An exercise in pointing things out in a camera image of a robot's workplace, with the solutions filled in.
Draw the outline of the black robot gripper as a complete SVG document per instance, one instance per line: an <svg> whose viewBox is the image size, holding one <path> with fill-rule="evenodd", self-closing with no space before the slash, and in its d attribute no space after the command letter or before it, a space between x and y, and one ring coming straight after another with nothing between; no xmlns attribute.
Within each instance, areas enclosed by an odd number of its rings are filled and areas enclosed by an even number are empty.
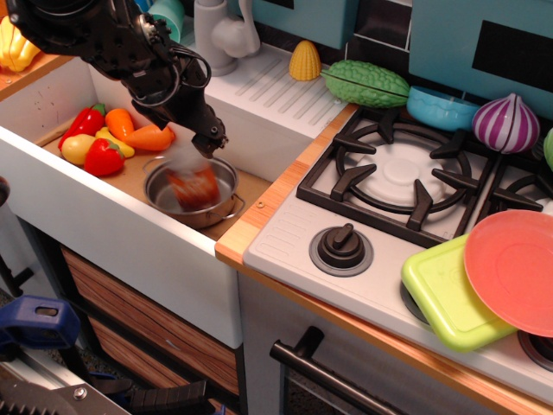
<svg viewBox="0 0 553 415"><path fill-rule="evenodd" d="M140 96L131 90L135 109L160 129L169 123L194 133L192 144L205 158L228 143L226 128L215 110L205 100L205 88L211 79L211 68L198 56L180 56L168 68L169 88Z"/></svg>

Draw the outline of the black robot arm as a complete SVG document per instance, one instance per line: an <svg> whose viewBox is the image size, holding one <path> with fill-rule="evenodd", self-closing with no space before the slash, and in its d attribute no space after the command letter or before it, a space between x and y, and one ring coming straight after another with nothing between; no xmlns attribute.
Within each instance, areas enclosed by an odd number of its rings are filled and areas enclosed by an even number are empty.
<svg viewBox="0 0 553 415"><path fill-rule="evenodd" d="M79 57L127 89L135 110L164 129L194 133L210 158L228 142L226 128L205 101L207 61L170 38L162 19L133 1L8 1L10 21L47 54Z"/></svg>

